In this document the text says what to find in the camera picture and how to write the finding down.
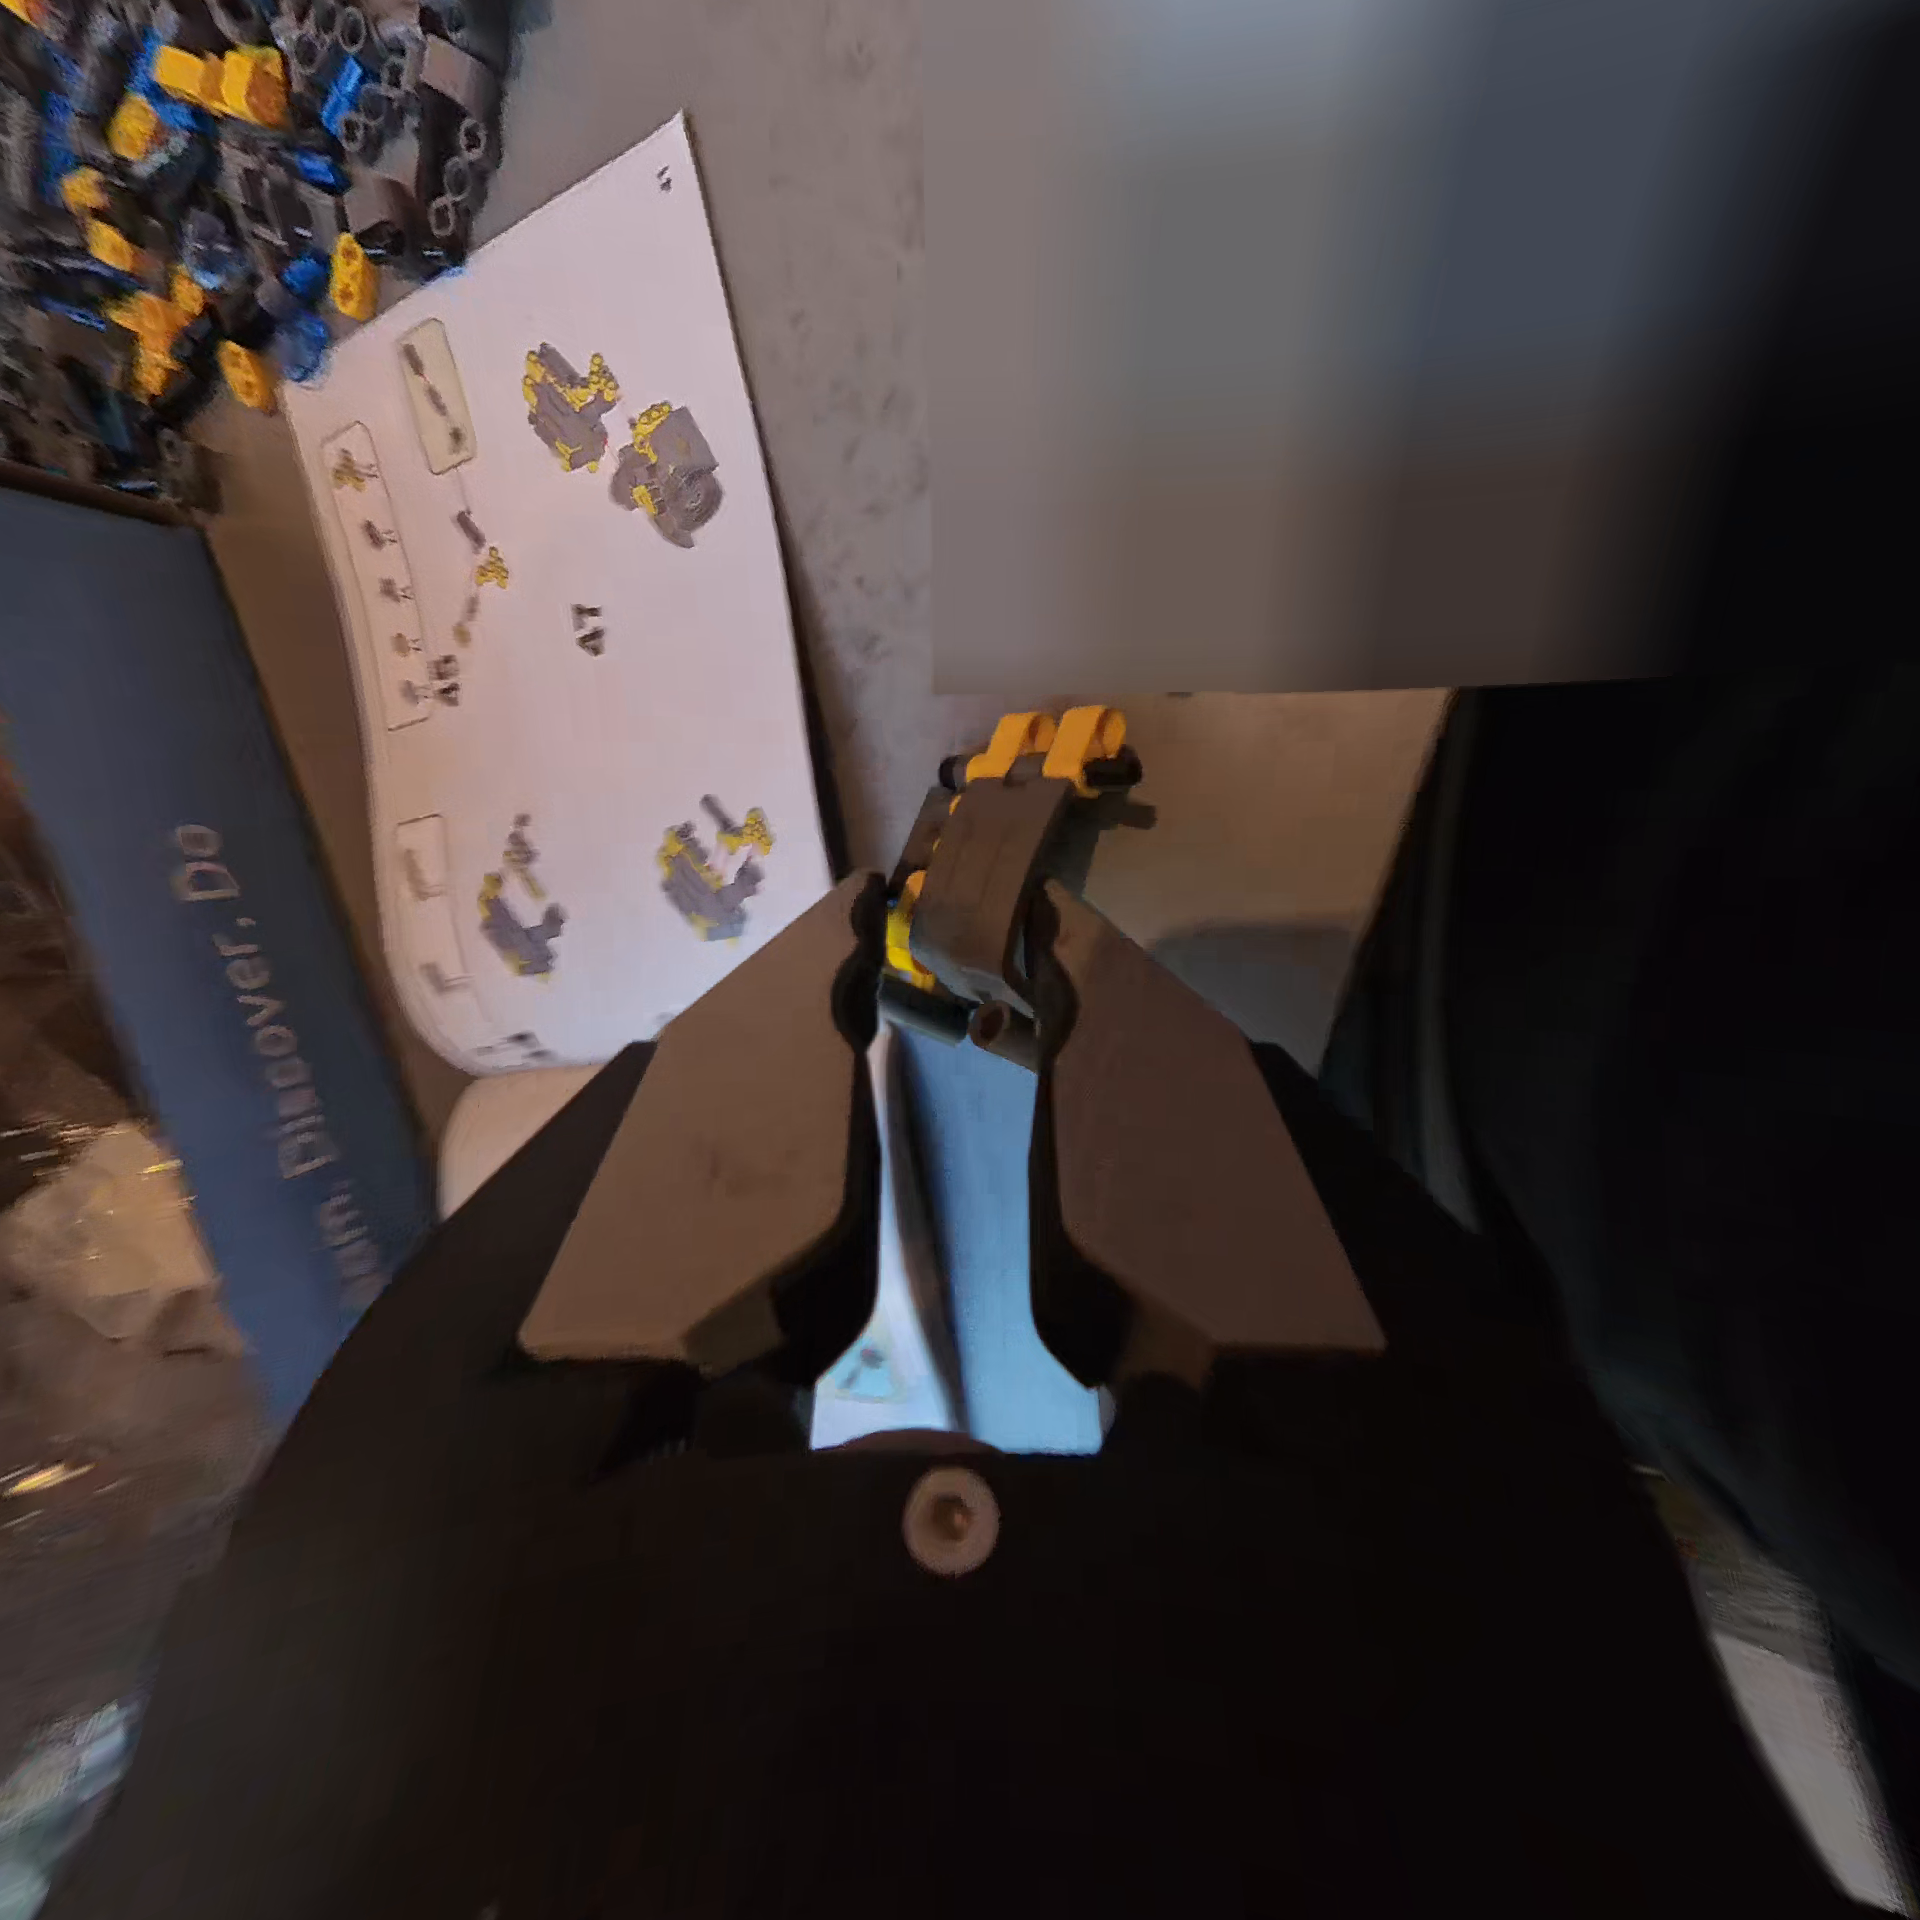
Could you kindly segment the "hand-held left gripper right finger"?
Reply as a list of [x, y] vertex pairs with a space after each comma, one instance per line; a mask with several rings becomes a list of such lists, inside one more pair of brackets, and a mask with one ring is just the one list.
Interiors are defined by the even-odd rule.
[[1245, 1034], [1057, 881], [1028, 918], [1035, 1331], [1082, 1386], [1378, 1359], [1380, 1326]]

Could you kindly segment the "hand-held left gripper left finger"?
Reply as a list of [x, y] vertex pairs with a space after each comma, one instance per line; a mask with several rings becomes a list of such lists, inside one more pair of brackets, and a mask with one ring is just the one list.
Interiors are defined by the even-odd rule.
[[858, 873], [669, 1020], [519, 1331], [538, 1362], [818, 1380], [877, 1294], [886, 881]]

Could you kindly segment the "grey yellow brick assembly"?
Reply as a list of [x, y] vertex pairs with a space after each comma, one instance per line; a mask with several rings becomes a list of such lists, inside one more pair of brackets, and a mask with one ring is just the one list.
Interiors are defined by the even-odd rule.
[[1103, 833], [1153, 823], [1128, 734], [1112, 705], [1019, 711], [941, 760], [886, 883], [883, 1020], [1039, 1068], [1028, 926], [1048, 884], [1083, 888]]

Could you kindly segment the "person's dark clothing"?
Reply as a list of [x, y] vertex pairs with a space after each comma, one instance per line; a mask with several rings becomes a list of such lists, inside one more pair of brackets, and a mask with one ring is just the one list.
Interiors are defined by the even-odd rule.
[[1827, 5], [1672, 674], [1464, 692], [1321, 1083], [1822, 1614], [1915, 1892], [1915, 5]]

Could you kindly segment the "clear plastic bags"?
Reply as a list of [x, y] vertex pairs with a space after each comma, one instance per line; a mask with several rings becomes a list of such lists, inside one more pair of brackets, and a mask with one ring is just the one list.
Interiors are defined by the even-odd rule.
[[1, 772], [1, 1879], [34, 1910], [128, 1767], [262, 1411], [170, 1142]]

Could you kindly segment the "open instruction booklet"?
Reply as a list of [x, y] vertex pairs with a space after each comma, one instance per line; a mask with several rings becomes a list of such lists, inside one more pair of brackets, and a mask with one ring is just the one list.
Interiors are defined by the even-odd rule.
[[773, 493], [673, 114], [290, 390], [439, 1218], [839, 878]]

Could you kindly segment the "dark blue cardboard box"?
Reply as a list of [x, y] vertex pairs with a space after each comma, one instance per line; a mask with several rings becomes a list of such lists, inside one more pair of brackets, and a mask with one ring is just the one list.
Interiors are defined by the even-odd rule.
[[202, 535], [4, 491], [1, 706], [4, 760], [282, 1429], [433, 1194]]

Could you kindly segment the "pile of loose brick pieces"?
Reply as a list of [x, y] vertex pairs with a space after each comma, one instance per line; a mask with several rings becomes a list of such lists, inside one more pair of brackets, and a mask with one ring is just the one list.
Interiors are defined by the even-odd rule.
[[214, 514], [203, 412], [273, 417], [466, 261], [524, 14], [6, 2], [4, 469]]

